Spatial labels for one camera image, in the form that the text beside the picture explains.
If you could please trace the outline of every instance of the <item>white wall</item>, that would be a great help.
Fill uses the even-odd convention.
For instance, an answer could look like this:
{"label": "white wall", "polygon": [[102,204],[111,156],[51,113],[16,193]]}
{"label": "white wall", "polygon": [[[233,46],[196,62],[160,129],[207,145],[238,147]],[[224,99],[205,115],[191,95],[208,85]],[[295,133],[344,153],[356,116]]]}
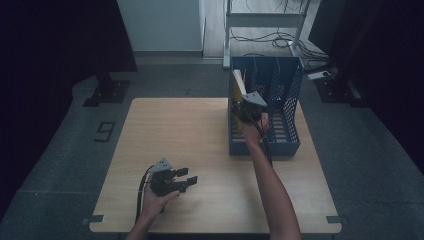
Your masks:
{"label": "white wall", "polygon": [[203,0],[118,0],[133,51],[202,51]]}

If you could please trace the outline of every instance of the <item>crate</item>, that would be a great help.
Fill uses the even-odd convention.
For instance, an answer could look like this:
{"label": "crate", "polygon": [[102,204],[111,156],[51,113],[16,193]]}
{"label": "crate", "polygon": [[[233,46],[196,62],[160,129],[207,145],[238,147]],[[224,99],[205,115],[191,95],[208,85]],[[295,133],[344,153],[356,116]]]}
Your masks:
{"label": "crate", "polygon": [[267,103],[267,139],[273,156],[293,156],[300,146],[294,116],[303,76],[298,57],[232,57],[228,98],[228,136],[231,156],[249,155],[243,135],[236,130],[231,114],[232,71],[245,75],[247,92],[258,91]]}

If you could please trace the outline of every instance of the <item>wire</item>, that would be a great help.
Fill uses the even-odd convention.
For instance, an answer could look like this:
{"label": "wire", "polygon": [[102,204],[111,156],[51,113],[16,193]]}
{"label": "wire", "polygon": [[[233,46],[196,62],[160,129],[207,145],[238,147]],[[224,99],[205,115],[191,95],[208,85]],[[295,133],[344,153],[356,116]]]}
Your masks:
{"label": "wire", "polygon": [[247,109],[244,107],[243,108],[244,113],[248,116],[250,122],[255,126],[256,130],[258,130],[259,135],[261,136],[262,142],[264,143],[264,147],[265,147],[265,151],[268,157],[268,162],[269,164],[271,164],[272,166],[272,156],[271,156],[271,150],[269,148],[269,144],[268,144],[268,139],[265,136],[265,133],[263,131],[263,126],[262,129],[258,126],[258,123],[256,123],[256,121],[252,118],[252,116],[250,116],[249,112],[247,111]]}
{"label": "wire", "polygon": [[138,217],[140,216],[141,213],[141,199],[143,196],[143,191],[144,191],[144,184],[146,183],[146,177],[147,174],[149,173],[149,170],[154,167],[154,165],[150,166],[146,172],[143,175],[143,178],[140,181],[140,186],[138,187],[138,194],[137,194],[137,210],[136,210],[136,215],[135,215],[135,221],[137,222]]}
{"label": "wire", "polygon": [[246,0],[246,7],[249,9],[249,11],[252,13],[252,9],[250,9],[250,7],[249,7],[249,4],[247,3],[247,0]]}
{"label": "wire", "polygon": [[[230,1],[230,10],[232,9],[232,4],[233,4],[233,0],[227,0]],[[252,12],[252,10],[250,9],[247,0],[246,2],[246,6],[247,8]],[[292,7],[289,7],[289,1],[285,0],[284,3],[284,13],[287,11],[287,8],[290,9],[292,12],[295,12],[297,10],[299,10],[299,13],[302,10],[303,4],[304,4],[305,0],[301,0],[299,6],[295,7],[294,1],[292,4]],[[226,29],[226,24],[225,24],[225,3],[226,1],[223,1],[223,11],[224,11],[224,29]],[[277,11],[278,8],[280,8],[280,6],[283,5],[283,0],[281,0],[280,4],[277,6],[277,8],[275,9],[275,12]],[[231,37],[230,39],[234,39],[236,41],[241,41],[241,42],[257,42],[257,43],[271,43],[273,47],[276,48],[280,48],[280,49],[284,49],[284,48],[288,48],[290,47],[290,43],[289,41],[293,42],[294,41],[294,36],[289,34],[289,33],[283,33],[280,32],[280,28],[277,29],[276,32],[267,34],[265,36],[262,37],[257,37],[257,38],[247,38],[247,37],[243,37],[243,36],[235,36],[233,29],[230,28],[230,33],[231,33]],[[301,59],[303,62],[306,63],[306,66],[308,66],[309,69],[305,69],[305,72],[313,72],[314,69],[317,68],[322,68],[322,66],[317,67],[317,68],[313,68],[310,63],[312,62],[323,62],[324,66],[332,66],[333,64],[331,62],[329,62],[329,57],[327,54],[322,53],[322,52],[317,52],[317,51],[313,51],[310,50],[306,44],[311,45],[311,46],[315,46],[312,43],[309,42],[304,42],[302,40],[299,39],[298,41],[298,45],[297,47],[299,48],[300,52],[301,52]],[[262,54],[256,54],[256,53],[248,53],[245,54],[244,56],[249,56],[249,55],[256,55],[256,56],[265,56]]]}

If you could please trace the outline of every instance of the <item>black curtain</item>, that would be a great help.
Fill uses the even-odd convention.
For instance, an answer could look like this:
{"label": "black curtain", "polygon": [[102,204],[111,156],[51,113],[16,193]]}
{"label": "black curtain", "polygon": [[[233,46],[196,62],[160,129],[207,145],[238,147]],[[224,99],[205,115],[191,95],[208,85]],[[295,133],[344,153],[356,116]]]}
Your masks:
{"label": "black curtain", "polygon": [[0,3],[3,216],[72,102],[98,71],[137,71],[115,0]]}
{"label": "black curtain", "polygon": [[424,173],[424,5],[386,0],[358,49],[354,84]]}

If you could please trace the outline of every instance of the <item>gray floor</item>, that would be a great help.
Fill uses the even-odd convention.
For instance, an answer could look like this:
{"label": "gray floor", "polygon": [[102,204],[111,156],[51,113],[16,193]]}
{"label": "gray floor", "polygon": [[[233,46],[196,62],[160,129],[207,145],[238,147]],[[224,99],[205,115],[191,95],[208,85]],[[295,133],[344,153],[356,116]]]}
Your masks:
{"label": "gray floor", "polygon": [[[90,232],[90,218],[132,99],[136,97],[226,97],[228,72],[219,61],[170,59],[139,65],[139,73],[117,73],[131,80],[122,104],[83,108],[96,87],[94,78],[74,88],[74,101],[57,134],[22,188],[0,227],[0,239],[122,239],[125,234]],[[304,80],[300,103],[316,145],[343,230],[304,234],[304,239],[423,239],[424,177],[370,109],[324,104]],[[97,133],[115,122],[107,143]],[[179,236],[179,239],[218,236]],[[224,239],[266,236],[219,236]],[[154,239],[175,239],[154,236]]]}

